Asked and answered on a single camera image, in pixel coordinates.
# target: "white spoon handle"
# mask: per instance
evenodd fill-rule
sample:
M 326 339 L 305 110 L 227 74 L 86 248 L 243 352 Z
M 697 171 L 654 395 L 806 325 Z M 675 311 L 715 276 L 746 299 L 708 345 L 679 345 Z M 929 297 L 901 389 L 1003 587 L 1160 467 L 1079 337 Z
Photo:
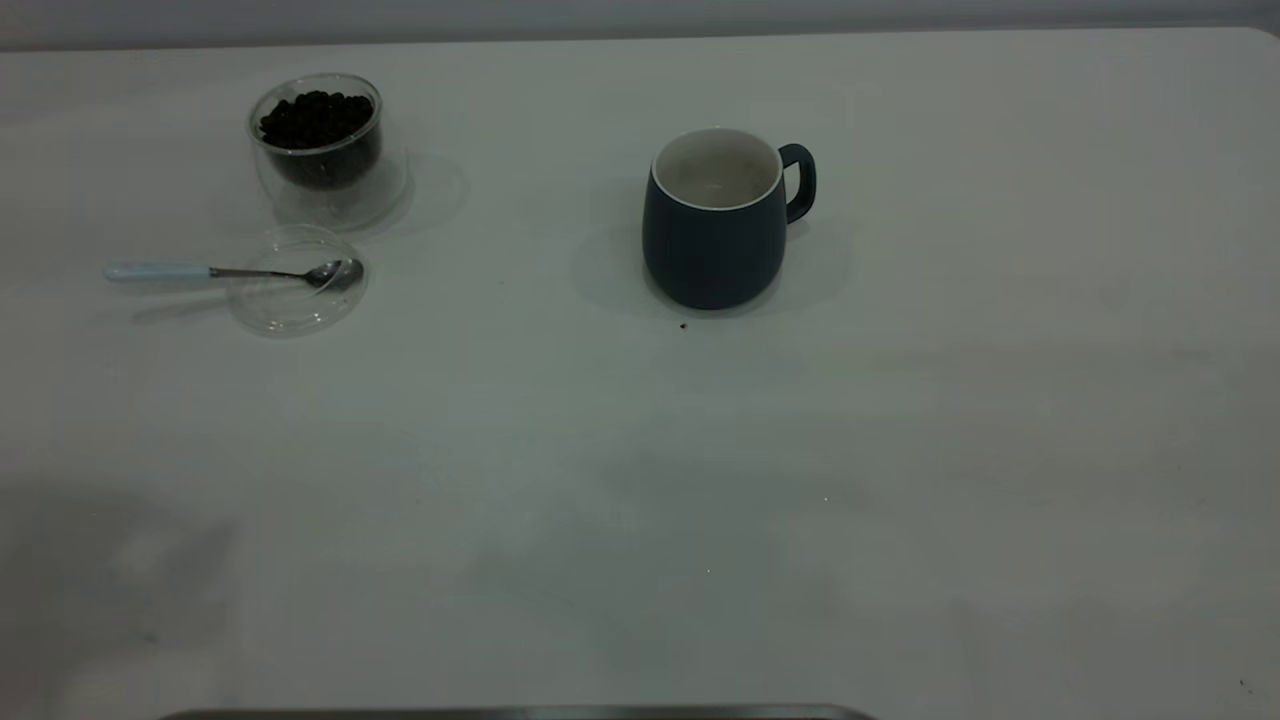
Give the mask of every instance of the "white spoon handle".
M 195 263 L 123 263 L 111 261 L 102 268 L 109 283 L 137 283 L 155 281 L 207 281 L 214 277 L 209 265 Z

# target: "mug rim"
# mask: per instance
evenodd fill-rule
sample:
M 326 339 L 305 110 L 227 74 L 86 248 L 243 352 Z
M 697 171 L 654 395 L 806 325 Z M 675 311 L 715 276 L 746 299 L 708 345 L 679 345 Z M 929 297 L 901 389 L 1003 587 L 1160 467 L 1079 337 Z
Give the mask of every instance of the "mug rim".
M 774 169 L 773 169 L 773 183 L 769 184 L 769 190 L 765 190 L 759 196 L 753 197 L 748 202 L 742 202 L 741 205 L 733 205 L 733 206 L 730 206 L 730 208 L 712 208 L 709 205 L 695 205 L 694 202 L 689 202 L 686 200 L 681 200 L 673 192 L 671 192 L 669 190 L 667 190 L 666 186 L 662 184 L 662 179 L 658 177 L 658 160 L 662 158 L 662 154 L 666 152 L 667 150 L 669 150 L 671 146 L 675 145 L 676 142 L 678 142 L 678 141 L 681 141 L 681 140 L 684 140 L 684 138 L 686 138 L 689 136 L 699 135 L 699 133 L 719 133 L 719 135 L 739 135 L 739 136 L 745 136 L 746 138 L 753 140 L 755 142 L 759 142 L 762 146 L 767 147 L 769 150 L 771 156 L 773 158 L 773 165 L 774 165 Z M 660 190 L 663 195 L 666 195 L 667 197 L 675 200 L 676 202 L 680 202 L 681 205 L 684 205 L 686 208 L 692 208 L 694 210 L 707 210 L 709 213 L 731 213 L 733 210 L 741 210 L 744 208 L 750 208 L 751 205 L 755 205 L 755 204 L 760 202 L 762 200 L 764 200 L 769 195 L 773 195 L 773 191 L 778 188 L 778 183 L 782 182 L 782 155 L 778 154 L 778 149 L 777 147 L 773 147 L 772 145 L 769 145 L 768 142 L 765 142 L 760 136 L 758 136 L 758 135 L 755 135 L 753 132 L 748 132 L 748 131 L 740 129 L 740 128 L 730 128 L 730 127 L 723 127 L 723 126 L 712 126 L 709 128 L 698 128 L 698 129 L 685 131 L 685 132 L 677 135 L 676 137 L 668 140 L 666 142 L 666 145 L 663 145 L 658 150 L 658 152 L 654 154 L 653 160 L 649 163 L 649 177 L 653 178 L 654 184 L 658 186 L 658 190 Z

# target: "spoon handle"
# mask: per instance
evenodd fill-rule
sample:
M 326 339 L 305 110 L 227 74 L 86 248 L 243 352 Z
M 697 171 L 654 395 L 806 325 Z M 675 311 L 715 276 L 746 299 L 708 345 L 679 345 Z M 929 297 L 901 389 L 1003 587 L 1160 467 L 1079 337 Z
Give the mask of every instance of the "spoon handle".
M 124 263 L 111 261 L 102 268 L 109 283 L 140 283 L 159 281 L 207 281 L 210 278 L 302 278 L 276 270 L 230 270 L 210 268 L 195 263 Z
M 195 263 L 124 263 L 111 261 L 102 268 L 102 277 L 110 283 L 137 283 L 155 281 L 198 281 L 214 277 L 212 268 Z

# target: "white wall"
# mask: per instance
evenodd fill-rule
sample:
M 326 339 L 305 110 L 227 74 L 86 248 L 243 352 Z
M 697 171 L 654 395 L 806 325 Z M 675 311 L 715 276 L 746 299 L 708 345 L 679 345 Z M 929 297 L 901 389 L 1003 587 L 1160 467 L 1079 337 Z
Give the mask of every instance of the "white wall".
M 1263 24 L 1280 0 L 0 0 L 0 49 Z

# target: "coffee bean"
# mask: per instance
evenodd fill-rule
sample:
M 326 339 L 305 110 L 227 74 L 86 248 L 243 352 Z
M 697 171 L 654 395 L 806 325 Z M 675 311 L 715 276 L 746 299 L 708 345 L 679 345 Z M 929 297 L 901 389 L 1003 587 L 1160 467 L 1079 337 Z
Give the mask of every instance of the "coffee bean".
M 262 142 L 284 150 L 311 150 L 356 135 L 374 117 L 369 97 L 314 90 L 280 100 L 261 120 Z M 271 164 L 289 181 L 311 190 L 340 190 L 355 184 L 378 161 L 380 128 L 355 142 L 315 155 L 276 155 Z

